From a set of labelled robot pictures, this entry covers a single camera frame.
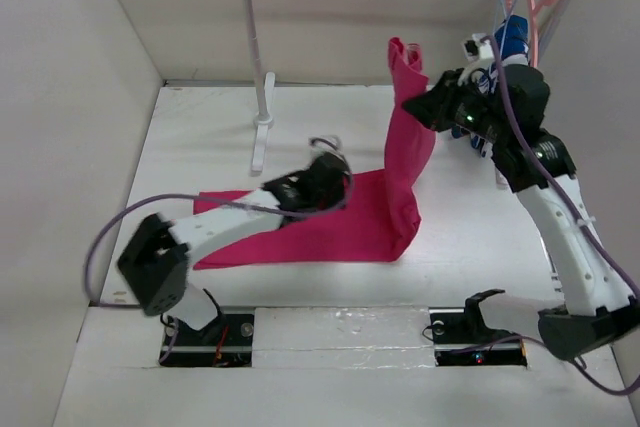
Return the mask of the pink trousers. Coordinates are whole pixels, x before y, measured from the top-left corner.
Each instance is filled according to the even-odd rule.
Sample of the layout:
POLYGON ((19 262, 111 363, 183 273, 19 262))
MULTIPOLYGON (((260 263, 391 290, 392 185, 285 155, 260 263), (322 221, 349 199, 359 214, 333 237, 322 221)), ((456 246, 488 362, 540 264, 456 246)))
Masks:
POLYGON ((393 262, 405 252, 421 224, 413 187, 431 157, 436 135, 402 108, 404 101, 427 90, 420 46, 391 38, 387 64, 394 108, 384 167, 355 175, 355 192, 345 209, 225 247, 201 260, 198 270, 290 262, 393 262))

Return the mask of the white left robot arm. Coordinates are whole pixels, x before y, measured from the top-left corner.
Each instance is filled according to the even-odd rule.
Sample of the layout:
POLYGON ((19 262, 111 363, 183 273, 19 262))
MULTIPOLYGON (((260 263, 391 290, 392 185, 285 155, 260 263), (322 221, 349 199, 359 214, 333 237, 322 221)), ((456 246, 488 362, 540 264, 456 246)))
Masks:
POLYGON ((338 151, 314 155, 308 167, 264 183, 236 201, 178 220, 143 219, 117 268, 147 317, 168 315, 201 343, 222 334, 226 319, 215 299, 188 280, 205 257, 258 234, 342 208, 352 173, 338 151))

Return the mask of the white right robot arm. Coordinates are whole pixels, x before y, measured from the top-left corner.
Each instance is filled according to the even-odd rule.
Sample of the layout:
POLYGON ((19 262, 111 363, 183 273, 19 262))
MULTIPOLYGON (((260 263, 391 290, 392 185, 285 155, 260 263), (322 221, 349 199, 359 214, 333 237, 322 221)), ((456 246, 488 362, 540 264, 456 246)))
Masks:
POLYGON ((564 143, 541 124, 550 87, 537 69, 509 65, 492 93, 445 72, 429 91, 403 102, 424 127, 459 126, 492 145, 491 159, 528 212, 559 276, 564 302, 535 308, 540 340, 572 360, 639 326, 639 296, 604 258, 564 143))

